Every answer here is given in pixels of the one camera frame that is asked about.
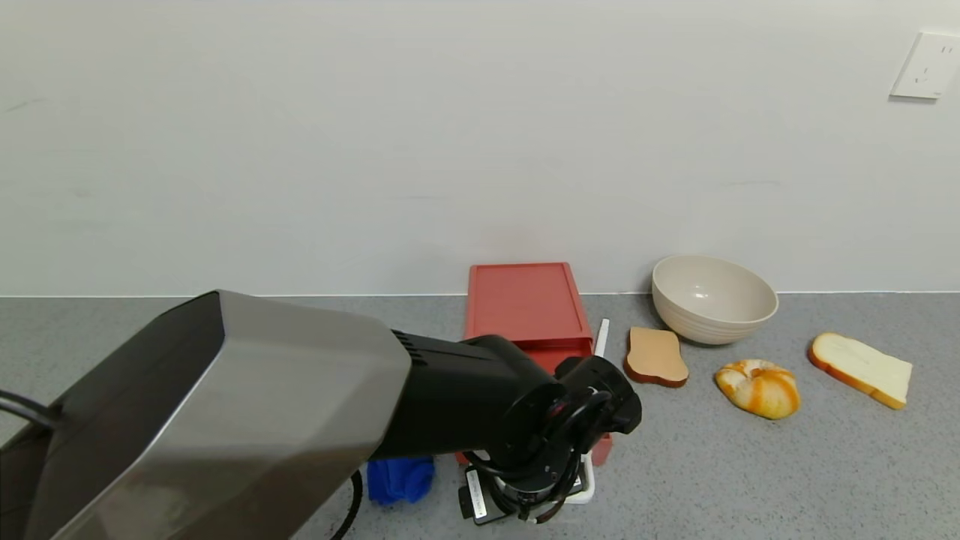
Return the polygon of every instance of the bread crust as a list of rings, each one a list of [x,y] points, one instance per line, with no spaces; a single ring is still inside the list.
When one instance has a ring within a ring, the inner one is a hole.
[[[807,359],[810,360],[810,363],[817,366],[817,368],[823,371],[826,371],[827,374],[833,377],[834,379],[837,379],[840,382],[843,382],[847,386],[852,386],[853,388],[856,388],[857,390],[863,392],[864,394],[867,394],[871,398],[874,398],[875,400],[881,402],[884,405],[889,406],[890,408],[900,409],[900,408],[903,408],[904,405],[906,405],[906,403],[897,401],[894,398],[891,398],[890,396],[884,394],[880,390],[873,388],[870,384],[867,384],[862,380],[854,379],[853,377],[833,367],[833,365],[827,362],[826,360],[818,357],[816,352],[817,340],[827,335],[839,335],[844,339],[851,339],[845,335],[841,335],[833,331],[821,333],[820,335],[818,335],[813,339],[813,341],[810,343],[810,347],[806,350],[806,357]]]

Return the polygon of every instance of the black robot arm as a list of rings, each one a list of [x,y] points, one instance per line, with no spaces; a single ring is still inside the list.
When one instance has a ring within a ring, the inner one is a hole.
[[[4,540],[283,538],[368,459],[455,451],[525,517],[640,420],[596,356],[547,374],[502,337],[228,291],[161,314],[49,407],[8,402],[35,421],[0,448]]]

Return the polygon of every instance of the gray countertop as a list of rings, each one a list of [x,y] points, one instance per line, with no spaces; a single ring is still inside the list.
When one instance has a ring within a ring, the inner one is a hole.
[[[289,302],[379,317],[394,328],[461,336],[465,299],[303,298]],[[0,387],[54,399],[172,299],[0,299]],[[587,296],[596,328],[611,319],[607,356],[626,354],[630,326],[656,326],[645,296]],[[858,338],[914,364],[907,406],[892,410],[807,362],[822,331]],[[960,295],[784,295],[780,312],[729,347],[683,344],[690,380],[635,388],[643,422],[614,438],[597,493],[548,525],[462,520],[461,479],[437,461],[418,504],[364,500],[348,539],[367,538],[960,538]],[[723,364],[767,358],[792,370],[803,396],[770,422],[731,405],[714,386]],[[20,424],[0,415],[0,441]],[[299,539],[327,538],[348,506],[341,489]]]

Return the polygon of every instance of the bread slice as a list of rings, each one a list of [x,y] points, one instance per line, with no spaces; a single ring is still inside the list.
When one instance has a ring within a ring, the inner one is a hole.
[[[906,405],[913,364],[839,333],[821,333],[807,357],[832,377],[891,408]]]
[[[630,329],[630,352],[623,361],[627,376],[671,388],[686,384],[690,372],[680,357],[680,340],[672,331]]]

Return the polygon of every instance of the electrical outlet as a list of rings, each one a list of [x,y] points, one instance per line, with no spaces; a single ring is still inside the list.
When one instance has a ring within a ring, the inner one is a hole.
[[[960,66],[960,36],[921,33],[891,95],[939,99]]]

